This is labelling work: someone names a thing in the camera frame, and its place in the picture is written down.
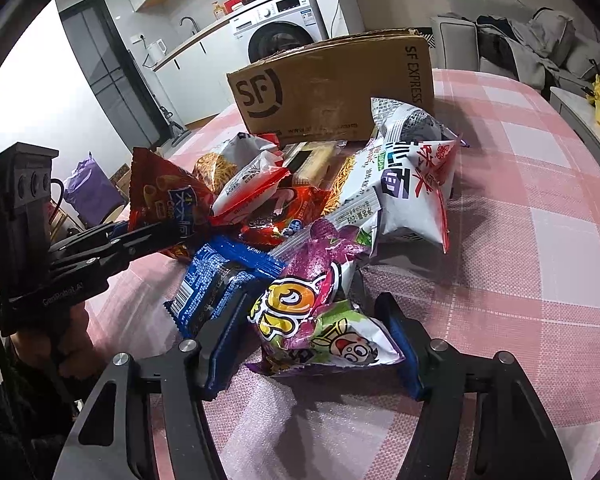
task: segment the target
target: orange snack bag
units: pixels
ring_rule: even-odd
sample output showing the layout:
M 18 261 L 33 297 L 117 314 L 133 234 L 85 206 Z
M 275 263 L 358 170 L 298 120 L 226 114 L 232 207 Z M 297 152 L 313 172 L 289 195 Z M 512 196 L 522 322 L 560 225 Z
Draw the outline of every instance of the orange snack bag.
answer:
M 276 246 L 320 218 L 330 191 L 312 186 L 279 188 L 244 223 L 240 239 L 256 246 Z
M 206 226 L 216 198 L 190 173 L 147 148 L 134 148 L 129 195 L 129 231 L 176 219 L 181 238 L 188 238 Z M 182 244 L 164 254 L 171 258 L 190 258 Z

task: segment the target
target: purple snack bag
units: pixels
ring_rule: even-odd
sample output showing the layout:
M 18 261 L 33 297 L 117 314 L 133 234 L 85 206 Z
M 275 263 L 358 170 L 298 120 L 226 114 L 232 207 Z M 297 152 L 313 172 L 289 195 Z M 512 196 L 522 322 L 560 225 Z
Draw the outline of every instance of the purple snack bag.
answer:
M 89 152 L 64 181 L 64 199 L 73 206 L 87 227 L 99 225 L 115 208 L 125 205 L 120 192 Z

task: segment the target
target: pink plaid tablecloth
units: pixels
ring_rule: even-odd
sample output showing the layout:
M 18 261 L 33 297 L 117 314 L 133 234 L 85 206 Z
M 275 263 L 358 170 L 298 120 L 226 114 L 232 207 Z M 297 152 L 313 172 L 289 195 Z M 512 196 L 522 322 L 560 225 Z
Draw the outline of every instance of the pink plaid tablecloth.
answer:
M 434 71 L 436 114 L 462 133 L 448 206 L 452 241 L 382 247 L 364 270 L 407 316 L 459 351 L 513 352 L 556 427 L 575 480 L 600 468 L 600 168 L 531 88 L 482 73 Z M 173 157 L 243 130 L 232 106 Z M 111 354 L 165 351 L 177 332 L 162 302 L 184 268 L 154 254 L 93 298 L 90 333 Z M 475 401 L 465 402 L 452 478 L 466 468 Z M 393 479 L 420 406 L 391 368 L 275 381 L 245 370 L 206 405 L 227 475 L 237 479 Z M 165 453 L 157 440 L 158 455 Z

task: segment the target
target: gray cushion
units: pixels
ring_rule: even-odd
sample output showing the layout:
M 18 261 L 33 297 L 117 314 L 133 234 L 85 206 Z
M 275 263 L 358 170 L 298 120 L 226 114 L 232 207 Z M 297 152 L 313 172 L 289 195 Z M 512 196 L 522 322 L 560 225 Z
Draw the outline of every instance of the gray cushion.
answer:
M 596 76 L 596 69 L 589 59 L 595 59 L 600 67 L 600 43 L 576 34 L 573 47 L 564 63 L 565 69 L 577 78 L 591 81 Z
M 557 10 L 543 9 L 527 23 L 511 20 L 518 39 L 540 57 L 564 63 L 575 38 L 573 18 Z
M 437 16 L 431 19 L 439 68 L 480 70 L 475 23 Z

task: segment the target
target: cartoon character print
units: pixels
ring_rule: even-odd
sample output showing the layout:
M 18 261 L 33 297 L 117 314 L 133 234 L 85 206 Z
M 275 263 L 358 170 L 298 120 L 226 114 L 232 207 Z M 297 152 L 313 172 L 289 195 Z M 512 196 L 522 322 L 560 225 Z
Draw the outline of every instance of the cartoon character print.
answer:
M 313 348 L 328 348 L 331 354 L 344 357 L 354 365 L 369 365 L 378 360 L 378 349 L 372 348 L 368 339 L 351 329 L 345 318 L 327 327 L 310 345 Z
M 267 341 L 276 336 L 289 338 L 298 332 L 316 306 L 334 296 L 341 282 L 340 274 L 340 266 L 335 264 L 312 282 L 295 276 L 280 278 L 251 307 L 247 319 L 257 325 Z

